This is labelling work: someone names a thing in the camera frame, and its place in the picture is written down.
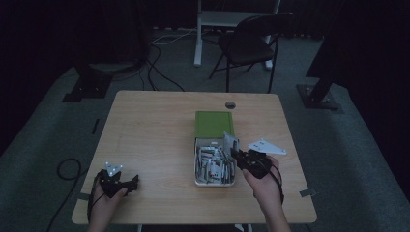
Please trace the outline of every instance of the black cable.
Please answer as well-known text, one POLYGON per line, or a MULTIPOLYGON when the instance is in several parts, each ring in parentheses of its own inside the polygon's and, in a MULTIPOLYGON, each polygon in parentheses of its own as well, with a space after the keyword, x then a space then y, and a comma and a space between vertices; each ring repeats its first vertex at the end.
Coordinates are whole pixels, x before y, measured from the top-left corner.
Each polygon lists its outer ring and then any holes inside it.
POLYGON ((97 187, 96 183, 99 180, 100 175, 101 175, 101 172, 97 173, 97 176, 94 177, 93 186, 91 187, 91 194, 88 196, 88 203, 87 203, 87 219, 88 219, 88 222, 90 222, 91 211, 93 210, 93 206, 94 206, 94 202, 93 202, 94 194, 96 193, 96 187, 97 187))
POLYGON ((67 194, 67 196, 66 196, 66 198, 64 199, 63 203, 60 205, 60 207, 58 208, 58 210, 55 212, 54 216, 52 217, 50 223, 48 224, 48 227, 47 227, 47 230, 46 230, 46 231, 49 231, 49 230, 50 230, 52 223, 53 223, 54 220, 57 218, 57 215, 60 213, 61 209, 62 209, 62 208, 64 207, 64 205, 66 204, 67 200, 68 200, 69 197, 72 195, 73 190, 74 190, 76 184, 78 183, 79 178, 80 178, 82 175, 84 175, 85 173, 87 173, 87 171, 88 171, 88 168, 87 168, 85 171, 81 172, 81 163, 78 161, 78 159, 74 159, 74 158, 64 159, 63 161, 61 161, 61 162, 58 164, 58 166, 57 166, 57 175, 58 175, 58 177, 61 178, 61 179, 63 179, 63 180, 65 180, 65 181, 72 181, 72 180, 74 180, 74 183, 73 183, 72 189, 69 191, 69 194, 67 194), (67 162, 67 161, 74 161, 74 162, 76 162, 77 165, 78 165, 77 173, 76 173, 76 175, 73 176, 73 177, 65 177, 65 176, 61 175, 61 173, 60 173, 60 168, 61 168, 61 166, 62 166, 65 162, 67 162))
POLYGON ((91 206, 91 208, 92 208, 92 207, 97 203, 97 201, 99 201, 104 195, 105 195, 105 193, 103 193, 99 198, 97 198, 97 200, 93 202, 93 205, 91 206))
POLYGON ((248 225, 247 224, 241 224, 242 229, 244 229, 244 232, 248 232, 248 225))
POLYGON ((142 76, 141 76, 141 73, 142 72, 139 72, 139 79, 141 80, 141 82, 142 82, 142 91, 144 91, 145 90, 145 82, 144 82, 144 79, 142 78, 142 76))
POLYGON ((305 224, 305 226, 306 226, 306 228, 307 228, 307 231, 308 231, 308 232, 311 232, 310 227, 308 227, 308 225, 307 225, 307 224, 305 224))
POLYGON ((144 62, 143 65, 140 67, 140 69, 138 70, 138 72, 136 72, 136 73, 134 73, 134 74, 132 74, 132 75, 130 75, 130 76, 128 76, 128 77, 122 78, 122 79, 120 79, 120 78, 118 78, 118 79, 113 78, 112 81, 124 81, 124 80, 130 79, 130 78, 133 78, 133 77, 137 76, 138 74, 141 74, 142 70, 143 70, 144 67, 145 67, 144 65, 145 65, 145 62, 144 62))
POLYGON ((202 41, 205 42, 206 44, 218 45, 218 42, 211 41, 211 40, 208 40, 208 39, 202 38, 202 41))
POLYGON ((152 47, 154 47, 157 51, 158 51, 158 56, 155 59, 155 61, 153 63, 151 63, 148 59, 147 59, 147 63, 150 65, 150 68, 148 70, 148 80, 151 83, 151 86, 153 87, 153 90, 157 90, 159 91, 159 89, 154 85, 154 82, 151 79, 151 69, 154 69, 155 71, 157 71, 157 73, 159 75, 161 75, 163 78, 165 78, 166 80, 168 80, 169 82, 172 82, 173 84, 175 84, 176 86, 178 86, 178 88, 180 88, 183 92, 185 92, 184 88, 179 85, 177 82, 173 81, 172 79, 170 79, 169 77, 165 76, 164 74, 162 74, 162 72, 160 72, 157 67, 155 67, 155 64, 157 63, 157 61, 159 60, 160 56, 161 56, 161 49, 153 44, 151 44, 152 47))
POLYGON ((141 59, 141 60, 134 61, 132 66, 128 66, 120 70, 107 71, 107 72, 104 72, 101 70, 97 70, 97 71, 101 73, 112 74, 112 75, 123 74, 123 73, 134 73, 135 71, 140 71, 142 67, 144 66, 144 64, 145 64, 145 60, 141 59))
POLYGON ((280 201, 281 201, 281 203, 283 204, 284 195, 283 195, 283 189, 282 189, 282 187, 281 187, 281 185, 282 185, 282 179, 281 179, 281 175, 280 175, 279 169, 272 164, 272 166, 277 170, 277 172, 278 172, 278 174, 279 174, 280 181, 279 181, 278 178, 275 176, 275 174, 272 173, 271 170, 268 169, 261 161, 259 161, 258 159, 253 159, 253 160, 259 162, 259 164, 260 164, 266 171, 268 171, 268 173, 272 176, 272 178, 274 178, 274 181, 275 181, 275 183, 277 183, 278 188, 279 188, 280 201))
POLYGON ((161 36, 161 37, 157 37, 157 38, 153 38, 153 40, 151 41, 151 44, 155 44, 155 45, 169 45, 172 44, 176 41, 180 41, 180 40, 186 40, 186 39, 190 39, 188 37, 193 37, 196 38, 196 34, 191 34, 191 32, 194 29, 191 29, 188 33, 184 34, 184 35, 166 35, 166 36, 161 36), (169 40, 170 42, 167 43, 159 43, 159 40, 169 40))

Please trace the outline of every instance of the small box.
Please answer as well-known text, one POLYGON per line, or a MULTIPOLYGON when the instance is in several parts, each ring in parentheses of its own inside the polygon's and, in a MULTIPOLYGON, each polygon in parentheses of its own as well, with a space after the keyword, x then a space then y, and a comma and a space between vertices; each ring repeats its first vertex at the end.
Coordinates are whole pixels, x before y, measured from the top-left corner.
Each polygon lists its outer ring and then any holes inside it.
POLYGON ((199 187, 230 187, 235 183, 236 160, 230 149, 239 151, 232 113, 197 111, 195 114, 195 183, 199 187))

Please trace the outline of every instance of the person's left hand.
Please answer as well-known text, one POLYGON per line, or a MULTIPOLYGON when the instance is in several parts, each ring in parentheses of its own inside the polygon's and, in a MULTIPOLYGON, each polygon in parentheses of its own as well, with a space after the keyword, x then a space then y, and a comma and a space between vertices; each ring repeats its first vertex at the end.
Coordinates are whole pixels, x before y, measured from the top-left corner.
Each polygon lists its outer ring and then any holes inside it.
POLYGON ((115 210, 121 199, 127 193, 127 189, 119 190, 112 198, 104 194, 100 185, 100 180, 96 182, 96 189, 93 197, 94 206, 91 211, 89 232, 104 231, 114 216, 115 210))

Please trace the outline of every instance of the person's right hand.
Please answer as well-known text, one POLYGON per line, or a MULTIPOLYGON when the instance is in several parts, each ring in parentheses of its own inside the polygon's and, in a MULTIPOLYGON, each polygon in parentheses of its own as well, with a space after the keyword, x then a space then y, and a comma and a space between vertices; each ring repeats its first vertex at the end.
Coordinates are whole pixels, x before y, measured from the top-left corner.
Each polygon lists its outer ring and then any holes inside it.
POLYGON ((100 185, 100 179, 96 182, 96 191, 93 197, 88 232, 103 232, 114 217, 115 210, 121 199, 127 194, 127 189, 119 190, 112 198, 109 198, 100 185))
MULTIPOLYGON (((271 167, 271 172, 280 180, 277 169, 279 162, 277 159, 267 156, 276 168, 271 167)), ((243 169, 245 179, 253 189, 253 195, 259 202, 260 208, 265 216, 275 214, 277 210, 282 210, 280 192, 277 183, 271 175, 266 175, 262 179, 255 178, 249 171, 243 169)))

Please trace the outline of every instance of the table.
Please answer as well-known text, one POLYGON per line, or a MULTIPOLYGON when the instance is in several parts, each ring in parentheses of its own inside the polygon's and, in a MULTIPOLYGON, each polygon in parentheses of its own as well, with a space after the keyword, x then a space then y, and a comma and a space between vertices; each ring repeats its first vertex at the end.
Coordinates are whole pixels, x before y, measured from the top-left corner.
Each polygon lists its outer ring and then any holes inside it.
MULTIPOLYGON (((290 223, 314 222, 307 183, 278 96, 238 93, 120 91, 81 189, 90 193, 106 161, 123 164, 121 181, 139 175, 138 190, 125 197, 113 219, 121 224, 265 223, 252 190, 237 168, 229 188, 194 182, 195 111, 231 111, 240 148, 264 138, 287 150, 280 162, 290 223), (226 102, 235 102, 227 109, 226 102)), ((87 201, 78 199, 72 220, 87 223, 87 201)))
MULTIPOLYGON (((275 1, 273 13, 278 12, 280 0, 275 1)), ((197 14, 197 36, 195 57, 193 64, 196 67, 201 65, 202 57, 202 26, 225 26, 236 27, 243 19, 254 15, 270 15, 262 13, 246 13, 246 12, 216 12, 216 11, 202 11, 202 0, 198 0, 198 14, 197 14)), ((266 38, 266 43, 269 42, 271 37, 266 38)), ((267 69, 272 68, 272 61, 266 61, 265 66, 267 69)))

